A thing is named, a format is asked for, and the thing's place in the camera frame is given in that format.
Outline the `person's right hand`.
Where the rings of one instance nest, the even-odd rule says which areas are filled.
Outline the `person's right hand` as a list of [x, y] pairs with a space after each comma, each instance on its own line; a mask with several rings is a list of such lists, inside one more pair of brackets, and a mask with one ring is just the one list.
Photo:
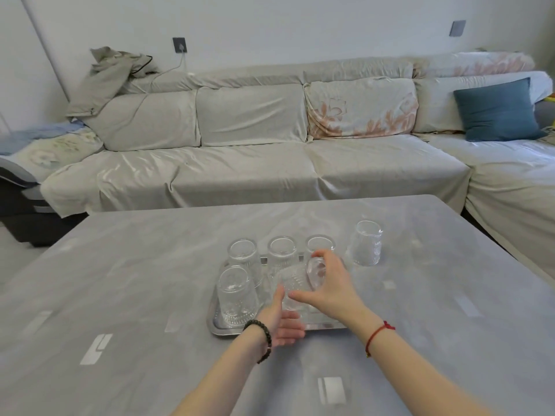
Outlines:
[[326, 265], [323, 285], [315, 291], [320, 295], [320, 305], [313, 307], [352, 329], [353, 321], [364, 313], [366, 306], [358, 296], [343, 261], [330, 250], [317, 250], [312, 257], [322, 257]]

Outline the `person's left hand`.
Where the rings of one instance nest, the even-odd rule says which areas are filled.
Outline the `person's left hand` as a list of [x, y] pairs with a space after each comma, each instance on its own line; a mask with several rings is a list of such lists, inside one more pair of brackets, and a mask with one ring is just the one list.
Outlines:
[[304, 338], [306, 327], [301, 321], [300, 313], [283, 309], [282, 311], [273, 311], [271, 302], [260, 312], [256, 319], [268, 328], [272, 338], [272, 346], [288, 346]]

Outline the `clear ribbed drinking glass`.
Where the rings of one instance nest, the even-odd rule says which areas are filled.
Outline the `clear ribbed drinking glass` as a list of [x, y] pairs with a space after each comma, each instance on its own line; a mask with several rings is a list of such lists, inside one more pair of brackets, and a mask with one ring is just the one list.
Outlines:
[[317, 250], [336, 250], [335, 241], [326, 235], [311, 235], [305, 241], [304, 262], [312, 258], [312, 254]]
[[325, 280], [326, 265], [322, 257], [312, 257], [306, 263], [292, 265], [281, 269], [275, 274], [276, 285], [284, 288], [282, 309], [287, 311], [303, 312], [304, 303], [292, 300], [288, 294], [291, 291], [314, 292], [318, 290]]
[[244, 267], [258, 288], [262, 282], [262, 265], [257, 243], [250, 238], [236, 239], [229, 244], [227, 254], [230, 264]]
[[369, 267], [379, 263], [383, 232], [374, 221], [362, 220], [357, 223], [350, 244], [351, 257], [356, 265]]
[[267, 244], [267, 268], [271, 278], [284, 268], [300, 263], [299, 251], [294, 238], [277, 236]]
[[244, 326], [260, 310], [260, 301], [249, 271], [241, 265], [222, 268], [216, 283], [220, 313], [226, 325]]

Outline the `person's left forearm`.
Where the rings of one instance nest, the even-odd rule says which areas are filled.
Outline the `person's left forearm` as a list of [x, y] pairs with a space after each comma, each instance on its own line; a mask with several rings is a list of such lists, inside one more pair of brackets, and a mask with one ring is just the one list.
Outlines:
[[266, 352], [263, 329], [249, 326], [170, 416], [230, 416], [250, 373]]

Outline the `person's right forearm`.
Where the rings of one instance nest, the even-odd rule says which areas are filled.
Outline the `person's right forearm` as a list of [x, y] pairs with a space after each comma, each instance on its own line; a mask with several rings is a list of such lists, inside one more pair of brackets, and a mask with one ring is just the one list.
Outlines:
[[369, 309], [350, 329], [365, 346], [413, 416], [493, 416], [494, 413], [438, 372], [387, 321]]

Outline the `stainless steel tray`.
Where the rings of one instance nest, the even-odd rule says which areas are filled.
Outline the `stainless steel tray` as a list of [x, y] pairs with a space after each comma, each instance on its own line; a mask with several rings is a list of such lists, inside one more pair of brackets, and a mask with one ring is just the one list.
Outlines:
[[[267, 269], [267, 256], [260, 257], [262, 267], [262, 283], [256, 287], [256, 295], [259, 299], [259, 309], [262, 310], [265, 305], [271, 300], [273, 293], [271, 292], [271, 284], [268, 276]], [[305, 324], [306, 330], [326, 330], [326, 329], [344, 329], [345, 326], [340, 322], [333, 320], [330, 317], [322, 314], [315, 308], [305, 308], [299, 311], [301, 314], [301, 321]], [[206, 325], [208, 331], [217, 337], [235, 337], [239, 335], [244, 325], [233, 326], [225, 321], [220, 310], [220, 302], [218, 299], [217, 287], [214, 287], [212, 298], [210, 299], [208, 312], [206, 316]]]

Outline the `grey covered corner sofa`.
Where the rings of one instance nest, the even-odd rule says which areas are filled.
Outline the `grey covered corner sofa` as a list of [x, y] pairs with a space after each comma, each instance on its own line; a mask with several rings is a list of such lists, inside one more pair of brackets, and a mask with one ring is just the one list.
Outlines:
[[[413, 78], [416, 57], [362, 57], [132, 78], [82, 121], [104, 149], [42, 183], [0, 176], [0, 223], [51, 246], [100, 212], [433, 195], [466, 212], [555, 288], [555, 95], [537, 69]], [[303, 86], [411, 79], [413, 130], [381, 138], [308, 134]], [[454, 91], [531, 78], [537, 140], [468, 142]]]

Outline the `floral sofa back cushion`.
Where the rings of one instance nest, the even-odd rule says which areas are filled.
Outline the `floral sofa back cushion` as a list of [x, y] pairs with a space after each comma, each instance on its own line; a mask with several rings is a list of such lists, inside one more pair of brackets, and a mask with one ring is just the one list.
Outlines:
[[381, 138], [414, 128], [419, 103], [411, 79], [318, 81], [303, 89], [313, 139]]

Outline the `pale floral blanket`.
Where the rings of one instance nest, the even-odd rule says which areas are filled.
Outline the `pale floral blanket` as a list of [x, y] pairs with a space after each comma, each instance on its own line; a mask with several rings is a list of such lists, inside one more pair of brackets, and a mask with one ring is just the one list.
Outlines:
[[88, 127], [51, 139], [38, 139], [11, 155], [0, 155], [0, 176], [25, 186], [42, 183], [59, 169], [104, 149]]

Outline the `blue throw pillow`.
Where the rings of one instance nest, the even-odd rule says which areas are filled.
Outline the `blue throw pillow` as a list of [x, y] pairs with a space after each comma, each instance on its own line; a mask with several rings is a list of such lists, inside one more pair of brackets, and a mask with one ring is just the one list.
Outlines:
[[538, 125], [530, 97], [531, 78], [454, 91], [468, 142], [537, 140], [547, 135]]

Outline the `beige jacket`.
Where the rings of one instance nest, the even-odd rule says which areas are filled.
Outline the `beige jacket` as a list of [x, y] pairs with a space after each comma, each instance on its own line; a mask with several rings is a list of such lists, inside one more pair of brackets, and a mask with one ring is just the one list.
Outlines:
[[67, 118], [97, 116], [132, 78], [160, 73], [150, 55], [133, 54], [110, 47], [90, 49], [95, 63], [70, 99]]

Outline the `floral cloth sofa cover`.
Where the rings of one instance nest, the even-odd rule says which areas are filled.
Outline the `floral cloth sofa cover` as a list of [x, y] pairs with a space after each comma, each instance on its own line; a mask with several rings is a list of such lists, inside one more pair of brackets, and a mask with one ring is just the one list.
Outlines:
[[413, 78], [499, 75], [535, 68], [533, 58], [520, 52], [447, 53], [414, 58]]

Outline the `light blue cloth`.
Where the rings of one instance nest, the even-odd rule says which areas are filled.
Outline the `light blue cloth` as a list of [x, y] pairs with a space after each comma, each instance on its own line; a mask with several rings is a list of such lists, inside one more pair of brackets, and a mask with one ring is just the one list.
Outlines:
[[10, 156], [35, 140], [52, 139], [68, 133], [82, 130], [86, 125], [80, 120], [41, 125], [31, 129], [9, 132], [0, 135], [0, 155]]

